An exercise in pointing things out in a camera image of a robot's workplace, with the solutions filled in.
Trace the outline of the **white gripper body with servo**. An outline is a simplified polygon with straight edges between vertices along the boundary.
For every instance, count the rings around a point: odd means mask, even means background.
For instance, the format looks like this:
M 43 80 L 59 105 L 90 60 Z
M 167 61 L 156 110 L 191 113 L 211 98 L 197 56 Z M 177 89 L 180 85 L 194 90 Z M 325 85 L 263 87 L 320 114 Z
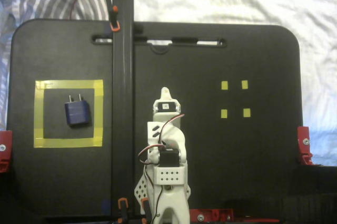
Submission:
M 166 122 L 181 114 L 181 105 L 178 100 L 155 100 L 153 104 L 153 121 Z

